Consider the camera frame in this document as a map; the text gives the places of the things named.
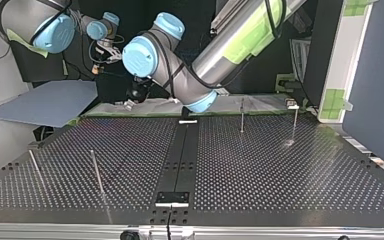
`metal post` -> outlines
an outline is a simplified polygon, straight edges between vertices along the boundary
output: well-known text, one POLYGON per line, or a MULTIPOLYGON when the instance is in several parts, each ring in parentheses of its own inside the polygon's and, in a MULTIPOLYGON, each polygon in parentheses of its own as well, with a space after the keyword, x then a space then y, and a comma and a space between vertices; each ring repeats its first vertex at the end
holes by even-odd
POLYGON ((92 158, 93 166, 95 167, 96 178, 98 179, 98 184, 99 184, 99 188, 101 190, 101 193, 105 194, 104 186, 102 185, 101 174, 100 174, 99 168, 98 168, 98 162, 96 161, 95 151, 90 150, 90 157, 92 158))
POLYGON ((34 169, 35 169, 36 171, 40 171, 40 169, 39 169, 39 165, 37 165, 36 157, 34 156, 33 151, 32 151, 32 150, 29 150, 29 154, 30 154, 30 158, 31 158, 32 161, 33 161, 34 169))
POLYGON ((241 115, 242 115, 242 119, 241 119, 241 133, 244 133, 245 132, 245 107, 244 107, 244 101, 245 99, 242 98, 242 104, 241 104, 241 115))
POLYGON ((295 110, 294 129, 297 127, 299 108, 295 110))

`perforated metal table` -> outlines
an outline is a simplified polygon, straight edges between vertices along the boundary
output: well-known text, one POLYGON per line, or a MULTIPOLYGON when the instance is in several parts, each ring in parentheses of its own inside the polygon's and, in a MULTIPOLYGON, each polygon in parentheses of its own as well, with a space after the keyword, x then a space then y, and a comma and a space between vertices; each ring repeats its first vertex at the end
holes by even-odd
POLYGON ((384 228, 384 170, 312 117, 92 118, 0 170, 0 223, 384 228), (90 150, 102 175, 96 180, 90 150), (189 207, 157 208, 160 192, 189 207))

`blue joint cap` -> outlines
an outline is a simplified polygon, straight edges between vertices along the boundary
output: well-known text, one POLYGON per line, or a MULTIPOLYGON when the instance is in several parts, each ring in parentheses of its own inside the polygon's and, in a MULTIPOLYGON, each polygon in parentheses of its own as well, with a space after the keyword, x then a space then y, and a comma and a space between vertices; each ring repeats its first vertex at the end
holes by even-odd
POLYGON ((108 28, 100 21, 92 21, 87 25, 87 35, 93 40, 101 40, 107 37, 108 28))
POLYGON ((114 23, 117 26, 120 25, 120 18, 114 13, 105 12, 103 18, 114 23))
POLYGON ((133 76, 152 76, 158 67, 158 53, 154 44, 143 36, 135 37, 123 49, 123 64, 133 76))
POLYGON ((189 108, 192 112, 201 113, 208 110, 211 105, 213 105, 214 101, 217 99, 217 92, 211 91, 207 96, 198 102, 186 105, 185 107, 189 108))
MULTIPOLYGON (((36 31, 51 20, 44 21, 36 31)), ((74 21, 69 16, 61 14, 33 42, 33 46, 50 53, 60 53, 66 50, 73 41, 75 33, 74 21)))
POLYGON ((183 33, 185 33, 186 30, 185 25, 180 19, 165 12, 158 14, 154 24, 178 40, 182 40, 183 33))

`black metal bracket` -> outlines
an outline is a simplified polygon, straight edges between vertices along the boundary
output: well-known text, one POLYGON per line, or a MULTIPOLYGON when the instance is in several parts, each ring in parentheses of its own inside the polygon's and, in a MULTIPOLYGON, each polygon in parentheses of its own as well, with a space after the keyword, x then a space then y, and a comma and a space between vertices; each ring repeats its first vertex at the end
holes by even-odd
POLYGON ((160 192, 155 205, 156 207, 189 207, 189 196, 188 192, 160 192))

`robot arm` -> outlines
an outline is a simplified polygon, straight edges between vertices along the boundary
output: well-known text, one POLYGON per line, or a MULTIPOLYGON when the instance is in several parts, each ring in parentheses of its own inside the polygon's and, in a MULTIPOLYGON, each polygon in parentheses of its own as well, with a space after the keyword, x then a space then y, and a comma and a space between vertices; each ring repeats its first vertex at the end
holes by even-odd
POLYGON ((264 50, 279 34, 274 25, 281 25, 305 1, 246 1, 191 67, 173 53, 185 31, 183 23, 161 13, 149 31, 123 49, 123 63, 132 75, 153 79, 191 111, 204 112, 217 98, 217 85, 264 50))
POLYGON ((102 20, 96 20, 70 10, 71 4, 72 0, 0 0, 0 36, 7 40, 7 31, 11 30, 36 48, 60 53, 69 47, 77 28, 93 40, 105 41, 107 49, 114 50, 112 57, 117 54, 112 41, 119 18, 105 13, 102 20))

